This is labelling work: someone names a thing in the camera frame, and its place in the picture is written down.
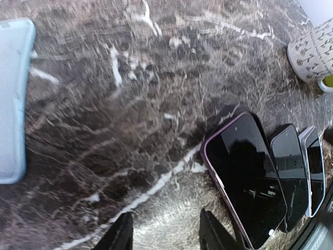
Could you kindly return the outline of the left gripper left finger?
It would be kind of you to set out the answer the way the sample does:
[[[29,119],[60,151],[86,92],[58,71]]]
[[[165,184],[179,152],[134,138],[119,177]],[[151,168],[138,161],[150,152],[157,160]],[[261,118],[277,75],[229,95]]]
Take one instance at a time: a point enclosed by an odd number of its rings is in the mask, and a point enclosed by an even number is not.
[[[133,219],[130,212],[122,213],[93,250],[132,250]]]

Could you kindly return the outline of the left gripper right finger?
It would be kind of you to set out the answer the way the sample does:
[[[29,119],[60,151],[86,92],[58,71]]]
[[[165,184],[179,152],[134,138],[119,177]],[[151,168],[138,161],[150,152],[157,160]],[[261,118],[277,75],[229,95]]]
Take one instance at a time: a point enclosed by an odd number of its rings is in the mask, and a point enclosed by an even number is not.
[[[211,211],[200,211],[200,249],[246,249],[244,241],[237,242]]]

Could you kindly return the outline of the purple smartphone dark screen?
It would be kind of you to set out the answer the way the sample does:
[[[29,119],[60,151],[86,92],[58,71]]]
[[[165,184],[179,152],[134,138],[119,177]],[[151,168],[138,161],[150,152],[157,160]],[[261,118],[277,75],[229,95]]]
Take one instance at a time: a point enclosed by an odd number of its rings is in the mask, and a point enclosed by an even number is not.
[[[271,138],[271,151],[285,197],[287,212],[280,226],[285,233],[294,229],[309,206],[305,164],[296,128],[285,124]]]

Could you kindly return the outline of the light blue smartphone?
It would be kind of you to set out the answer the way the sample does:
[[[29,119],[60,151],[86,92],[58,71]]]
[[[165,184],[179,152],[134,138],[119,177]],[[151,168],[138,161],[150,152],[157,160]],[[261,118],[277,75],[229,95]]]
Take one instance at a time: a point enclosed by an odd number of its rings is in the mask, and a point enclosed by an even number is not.
[[[299,135],[299,142],[308,185],[309,204],[305,215],[313,218],[319,211],[326,193],[323,151],[317,128],[307,127]]]

